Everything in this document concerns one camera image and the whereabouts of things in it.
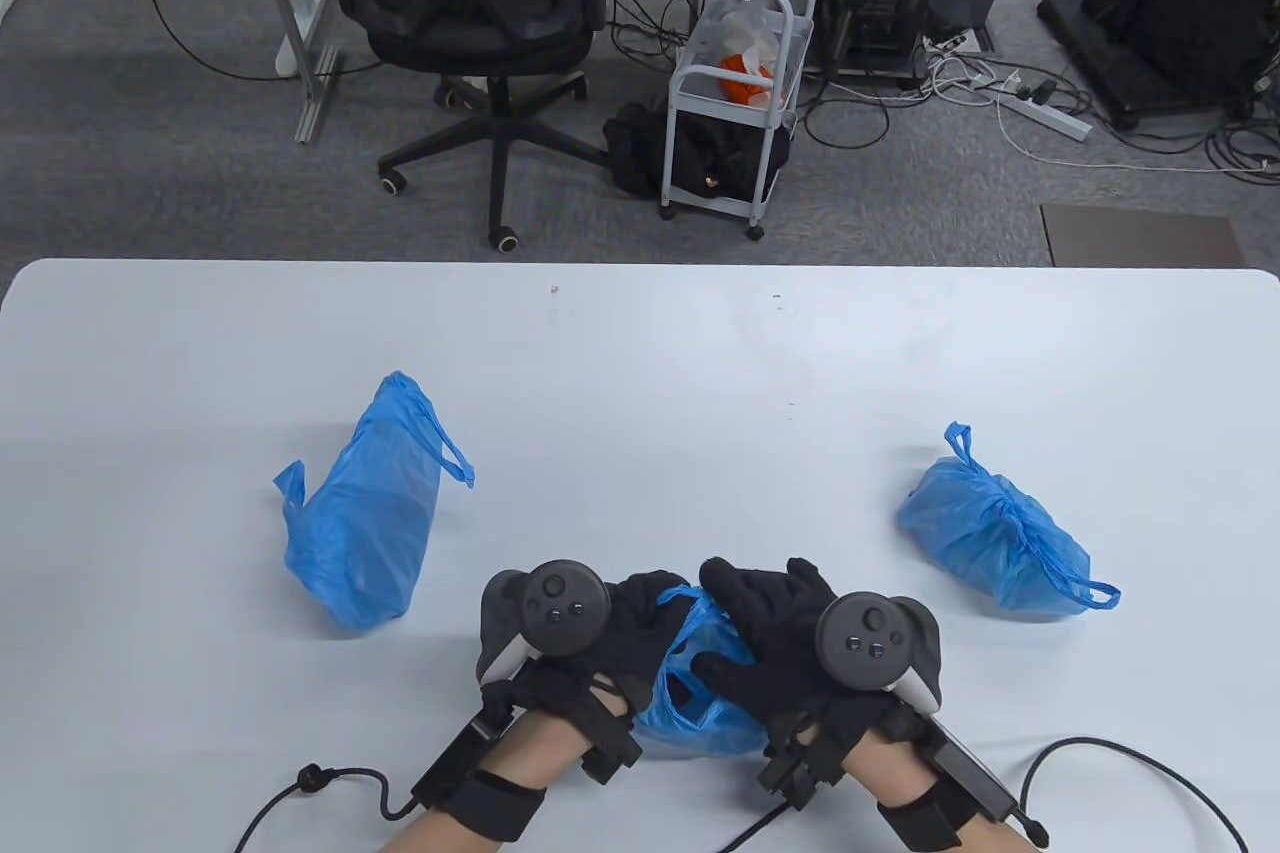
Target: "metal frame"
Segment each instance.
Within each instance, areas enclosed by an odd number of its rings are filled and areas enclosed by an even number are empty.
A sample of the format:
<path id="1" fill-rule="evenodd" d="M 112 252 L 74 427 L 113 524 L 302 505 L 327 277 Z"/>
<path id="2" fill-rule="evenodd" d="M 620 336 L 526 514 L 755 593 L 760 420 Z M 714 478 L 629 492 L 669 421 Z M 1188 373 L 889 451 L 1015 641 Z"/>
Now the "metal frame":
<path id="1" fill-rule="evenodd" d="M 695 0 L 695 8 L 700 6 L 700 0 Z M 662 205 L 667 207 L 672 200 L 692 205 L 692 207 L 712 209 L 717 213 L 728 213 L 731 216 L 745 218 L 750 231 L 759 227 L 760 219 L 768 205 L 773 191 L 765 193 L 765 181 L 768 181 L 769 155 L 773 152 L 772 131 L 786 126 L 788 134 L 795 134 L 795 102 L 800 91 L 800 77 L 804 68 L 805 53 L 809 49 L 809 40 L 813 38 L 813 15 L 818 6 L 818 0 L 805 0 L 804 17 L 796 17 L 791 0 L 773 0 L 777 12 L 769 13 L 769 20 L 777 27 L 778 35 L 778 61 L 774 68 L 776 79 L 764 77 L 745 76 L 744 73 L 723 70 L 721 67 L 709 67 L 707 63 L 695 63 L 698 56 L 699 33 L 704 20 L 699 20 L 690 31 L 689 44 L 681 49 L 676 68 L 672 72 L 667 88 L 667 141 L 662 159 Z M 794 63 L 795 70 L 790 85 L 787 82 L 787 64 Z M 736 102 L 727 102 L 723 99 L 705 97 L 705 95 L 690 93 L 685 85 L 690 77 L 708 76 L 713 79 L 731 79 L 740 85 L 759 86 L 769 90 L 768 108 L 741 108 Z M 740 126 L 754 126 L 763 129 L 765 134 L 760 143 L 760 161 L 755 174 L 755 191 L 750 200 L 731 199 L 730 196 L 698 196 L 678 186 L 672 186 L 672 158 L 676 150 L 676 122 L 681 111 L 700 113 L 704 117 L 716 117 L 718 120 L 740 123 Z"/>
<path id="2" fill-rule="evenodd" d="M 275 73 L 302 81 L 302 113 L 293 131 L 297 143 L 310 143 L 329 93 L 338 79 L 342 53 L 333 44 L 316 44 L 328 0 L 275 0 L 284 20 L 284 44 L 275 56 Z"/>

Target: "white metal cart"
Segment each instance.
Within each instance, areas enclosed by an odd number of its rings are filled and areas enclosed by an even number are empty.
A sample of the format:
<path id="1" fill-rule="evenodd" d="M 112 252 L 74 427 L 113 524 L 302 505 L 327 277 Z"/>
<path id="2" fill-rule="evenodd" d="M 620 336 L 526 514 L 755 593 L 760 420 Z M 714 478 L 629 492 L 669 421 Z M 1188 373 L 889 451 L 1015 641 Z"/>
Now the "white metal cart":
<path id="1" fill-rule="evenodd" d="M 731 216 L 746 219 L 746 234 L 750 240 L 764 236 L 760 219 L 764 216 L 777 175 L 769 178 L 769 158 L 773 152 L 776 131 L 795 134 L 796 100 L 800 93 L 800 77 L 804 70 L 805 53 L 813 38 L 813 17 L 818 0 L 804 0 L 804 13 L 797 15 L 792 0 L 769 0 L 772 9 L 765 13 L 765 26 L 778 41 L 778 59 L 773 67 L 773 79 L 746 76 L 746 73 L 724 70 L 719 67 L 723 50 L 717 44 L 717 17 L 723 12 L 723 4 L 708 3 L 703 15 L 690 31 L 690 38 L 681 49 L 676 68 L 672 72 L 667 95 L 667 143 L 662 164 L 662 207 L 663 219 L 671 219 L 676 211 L 672 202 L 691 205 L 691 207 L 712 209 L 728 213 Z M 694 8 L 701 8 L 700 0 L 692 0 Z M 739 105 L 724 97 L 719 81 L 730 79 L 740 85 L 758 86 L 768 90 L 765 105 Z M 672 184 L 672 159 L 676 149 L 676 126 L 681 113 L 698 113 L 717 120 L 740 123 L 763 131 L 760 137 L 760 156 L 755 174 L 755 190 L 750 199 L 732 196 L 700 196 Z"/>

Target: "hand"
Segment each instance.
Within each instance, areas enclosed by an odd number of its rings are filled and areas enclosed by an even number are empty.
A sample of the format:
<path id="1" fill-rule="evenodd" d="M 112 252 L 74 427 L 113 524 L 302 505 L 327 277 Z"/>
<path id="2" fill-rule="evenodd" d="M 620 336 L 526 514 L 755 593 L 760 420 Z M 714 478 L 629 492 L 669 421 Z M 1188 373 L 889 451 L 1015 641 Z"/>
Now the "hand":
<path id="1" fill-rule="evenodd" d="M 581 653 L 547 656 L 525 667 L 513 684 L 520 706 L 566 715 L 588 690 L 613 712 L 618 712 L 613 693 L 625 701 L 623 712 L 639 713 L 649 706 L 658 670 L 692 605 L 691 597 L 675 597 L 662 606 L 658 598 L 689 583 L 675 573 L 655 570 L 607 585 L 609 619 L 600 637 Z"/>
<path id="2" fill-rule="evenodd" d="M 703 564 L 703 589 L 728 615 L 756 662 L 735 663 L 699 653 L 692 671 L 712 692 L 742 707 L 786 739 L 820 725 L 849 751 L 895 708 L 892 693 L 859 693 L 833 680 L 818 660 L 818 619 L 836 594 L 808 560 L 788 560 L 786 573 L 741 570 L 719 557 Z"/>

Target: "white cable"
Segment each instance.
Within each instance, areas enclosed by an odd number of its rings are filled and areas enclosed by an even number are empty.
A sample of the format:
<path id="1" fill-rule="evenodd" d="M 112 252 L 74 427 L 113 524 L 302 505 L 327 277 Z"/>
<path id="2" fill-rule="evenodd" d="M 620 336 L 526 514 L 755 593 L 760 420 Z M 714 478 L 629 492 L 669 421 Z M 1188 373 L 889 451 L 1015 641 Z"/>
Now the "white cable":
<path id="1" fill-rule="evenodd" d="M 1000 88 L 1000 93 L 1010 95 L 1009 81 L 1014 77 L 1009 77 Z M 1024 158 L 1034 159 L 1037 163 L 1048 163 L 1051 167 L 1069 167 L 1071 169 L 1128 169 L 1135 173 L 1266 173 L 1268 172 L 1268 164 L 1262 161 L 1258 164 L 1257 169 L 1249 169 L 1248 167 L 1229 167 L 1219 169 L 1216 167 L 1199 167 L 1196 169 L 1184 167 L 1130 167 L 1129 163 L 1074 163 L 1069 159 L 1051 159 L 1051 158 L 1038 158 L 1036 154 L 1030 152 L 1029 149 L 1019 143 L 1014 143 L 1014 137 L 1009 134 L 1005 129 L 1005 115 L 1000 108 L 1000 95 L 996 97 L 996 122 L 1000 123 L 1000 133 L 1005 137 L 1006 143 L 1018 150 Z"/>

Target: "glove finger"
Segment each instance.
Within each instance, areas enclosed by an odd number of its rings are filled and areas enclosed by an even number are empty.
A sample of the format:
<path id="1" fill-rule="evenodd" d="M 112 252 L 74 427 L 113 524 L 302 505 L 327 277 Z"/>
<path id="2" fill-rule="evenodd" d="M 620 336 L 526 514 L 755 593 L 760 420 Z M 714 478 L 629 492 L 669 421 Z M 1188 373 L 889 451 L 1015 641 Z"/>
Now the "glove finger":
<path id="1" fill-rule="evenodd" d="M 730 702 L 740 701 L 742 692 L 759 680 L 754 666 L 735 663 L 721 653 L 699 653 L 689 669 L 712 693 Z"/>
<path id="2" fill-rule="evenodd" d="M 744 583 L 742 570 L 713 556 L 698 571 L 698 581 L 751 646 L 759 630 L 768 624 L 768 610 L 759 594 Z"/>
<path id="3" fill-rule="evenodd" d="M 822 590 L 823 594 L 835 599 L 836 593 L 832 590 L 831 584 L 818 573 L 818 567 L 803 556 L 792 556 L 791 560 L 787 560 L 787 573 L 806 587 Z"/>
<path id="4" fill-rule="evenodd" d="M 676 634 L 685 625 L 692 605 L 694 598 L 691 596 L 672 597 L 654 610 L 653 617 L 645 625 L 655 630 L 659 635 L 666 637 L 667 646 L 669 647 L 675 642 Z"/>
<path id="5" fill-rule="evenodd" d="M 687 587 L 685 578 L 667 570 L 635 573 L 609 588 L 613 610 L 609 621 L 621 626 L 643 626 L 653 620 L 658 598 L 668 589 Z"/>

